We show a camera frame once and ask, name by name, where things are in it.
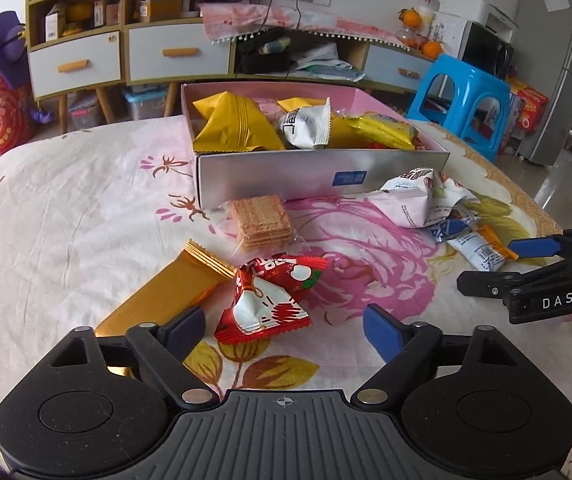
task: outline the refrigerator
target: refrigerator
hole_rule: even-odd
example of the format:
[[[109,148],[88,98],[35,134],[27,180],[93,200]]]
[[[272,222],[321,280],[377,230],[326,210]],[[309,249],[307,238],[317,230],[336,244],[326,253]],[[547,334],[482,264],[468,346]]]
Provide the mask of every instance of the refrigerator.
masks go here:
[[[518,154],[552,166],[572,127],[572,0],[521,0],[512,64],[517,79],[549,97],[538,129]]]

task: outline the pink cloth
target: pink cloth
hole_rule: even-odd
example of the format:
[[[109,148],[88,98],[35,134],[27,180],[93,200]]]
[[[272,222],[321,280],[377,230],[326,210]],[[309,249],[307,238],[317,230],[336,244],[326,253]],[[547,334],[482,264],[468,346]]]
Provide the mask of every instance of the pink cloth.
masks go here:
[[[301,10],[300,20],[297,9],[293,7],[271,6],[268,17],[266,17],[268,7],[264,5],[202,4],[200,8],[206,35],[211,41],[229,40],[253,34],[259,30],[265,19],[264,27],[284,27],[335,36],[350,36],[390,43],[408,50],[408,47],[397,40],[392,32],[325,12]]]

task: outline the microwave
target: microwave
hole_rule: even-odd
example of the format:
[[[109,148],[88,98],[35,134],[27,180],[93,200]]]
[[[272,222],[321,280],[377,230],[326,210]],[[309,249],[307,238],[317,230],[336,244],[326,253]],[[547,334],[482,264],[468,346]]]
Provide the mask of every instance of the microwave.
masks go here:
[[[445,54],[499,79],[508,77],[514,48],[480,23],[445,12],[435,12],[429,37],[442,44]]]

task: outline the white drawer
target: white drawer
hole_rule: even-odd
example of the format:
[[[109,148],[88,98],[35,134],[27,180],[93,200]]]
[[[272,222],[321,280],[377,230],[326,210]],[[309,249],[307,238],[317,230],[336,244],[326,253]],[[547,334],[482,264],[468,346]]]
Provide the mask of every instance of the white drawer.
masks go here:
[[[118,32],[48,46],[31,52],[29,59],[35,97],[121,79]],[[73,70],[66,72],[66,65]]]
[[[370,45],[364,72],[366,79],[416,90],[432,63],[399,50]]]
[[[173,53],[173,49],[184,49],[185,52]],[[128,30],[128,51],[128,82],[228,73],[230,43],[210,43],[202,23],[131,28]]]

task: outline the snack box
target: snack box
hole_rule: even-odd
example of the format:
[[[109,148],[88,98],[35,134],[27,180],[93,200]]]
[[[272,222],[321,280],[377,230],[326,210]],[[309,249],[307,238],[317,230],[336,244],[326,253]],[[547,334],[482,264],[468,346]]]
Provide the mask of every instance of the snack box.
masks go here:
[[[514,77],[508,78],[508,84],[511,92],[524,100],[524,109],[518,120],[519,127],[525,132],[534,132],[540,125],[548,97]]]
[[[221,92],[250,98],[326,99],[333,110],[350,114],[377,112],[404,120],[366,92],[349,87],[299,82],[213,82],[181,86],[181,107],[192,139],[205,124],[193,102]],[[195,155],[194,176],[199,206],[219,207],[228,200],[278,195],[282,200],[361,193],[379,189],[387,180],[414,168],[441,171],[448,153],[419,129],[427,151],[403,150],[282,150],[277,152]]]

